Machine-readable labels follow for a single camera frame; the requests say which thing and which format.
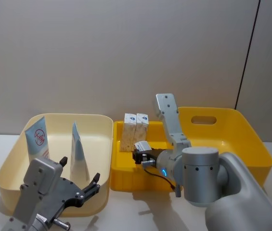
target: blue indicator light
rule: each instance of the blue indicator light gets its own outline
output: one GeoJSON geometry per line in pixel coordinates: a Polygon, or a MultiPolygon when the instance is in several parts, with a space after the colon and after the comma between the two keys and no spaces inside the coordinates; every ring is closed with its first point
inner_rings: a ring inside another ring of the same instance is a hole
{"type": "Polygon", "coordinates": [[[163,175],[166,177],[167,176],[167,172],[166,172],[166,170],[162,170],[162,173],[163,173],[163,175]]]}

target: robotic arm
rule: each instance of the robotic arm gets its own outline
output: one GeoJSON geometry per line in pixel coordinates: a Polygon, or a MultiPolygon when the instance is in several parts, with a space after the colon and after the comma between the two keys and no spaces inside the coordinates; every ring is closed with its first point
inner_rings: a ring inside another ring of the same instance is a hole
{"type": "Polygon", "coordinates": [[[80,189],[73,182],[61,178],[67,157],[56,163],[45,157],[30,162],[20,186],[21,195],[13,216],[2,231],[48,231],[55,224],[70,230],[70,224],[58,219],[64,209],[83,204],[99,192],[97,184],[100,174],[92,182],[80,189]]]}
{"type": "Polygon", "coordinates": [[[194,206],[206,206],[209,231],[272,231],[272,202],[245,164],[232,153],[192,147],[182,132],[172,94],[157,94],[157,116],[173,150],[135,150],[136,164],[156,167],[176,182],[175,193],[194,206]]]}

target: white table surface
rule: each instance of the white table surface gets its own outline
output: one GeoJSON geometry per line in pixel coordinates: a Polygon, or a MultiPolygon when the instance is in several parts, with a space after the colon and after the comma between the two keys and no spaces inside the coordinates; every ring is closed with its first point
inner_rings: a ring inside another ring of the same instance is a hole
{"type": "MultiPolygon", "coordinates": [[[[0,166],[18,136],[0,135],[0,166]]],[[[265,143],[272,155],[272,143],[265,143]]],[[[272,169],[265,183],[272,200],[272,169]]],[[[0,211],[4,207],[0,200],[0,211]]],[[[73,231],[205,231],[205,208],[194,207],[174,193],[115,192],[110,190],[107,206],[95,216],[62,218],[73,231]]],[[[0,212],[0,230],[8,216],[0,212]]]]}

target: yellow plastic bin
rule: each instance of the yellow plastic bin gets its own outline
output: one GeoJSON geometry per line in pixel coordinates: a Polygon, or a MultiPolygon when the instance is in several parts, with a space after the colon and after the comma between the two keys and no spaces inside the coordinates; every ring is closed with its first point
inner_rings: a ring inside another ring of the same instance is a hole
{"type": "Polygon", "coordinates": [[[89,199],[81,208],[69,207],[63,217],[91,216],[101,211],[108,202],[110,184],[110,162],[113,121],[104,115],[42,114],[29,120],[16,144],[0,169],[0,195],[10,212],[13,212],[20,196],[20,185],[29,166],[26,135],[24,131],[45,116],[50,159],[59,162],[68,157],[61,177],[69,179],[72,148],[72,125],[76,121],[78,132],[88,164],[90,180],[97,172],[99,193],[89,199]]]}
{"type": "MultiPolygon", "coordinates": [[[[180,107],[179,119],[192,146],[216,147],[238,155],[260,186],[272,167],[272,157],[244,116],[227,108],[180,107]]],[[[143,171],[131,152],[120,152],[123,121],[114,123],[110,188],[115,191],[170,191],[169,184],[143,171]]],[[[152,148],[171,149],[161,122],[150,122],[147,141],[152,148]]]]}

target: white wall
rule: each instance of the white wall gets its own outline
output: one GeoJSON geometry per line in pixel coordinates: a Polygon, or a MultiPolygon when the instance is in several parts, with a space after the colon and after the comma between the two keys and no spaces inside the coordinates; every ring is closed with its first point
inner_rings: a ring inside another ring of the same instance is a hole
{"type": "Polygon", "coordinates": [[[237,109],[272,141],[272,1],[262,0],[237,109]]]}
{"type": "Polygon", "coordinates": [[[47,112],[234,107],[257,0],[0,0],[0,133],[47,112]]]}

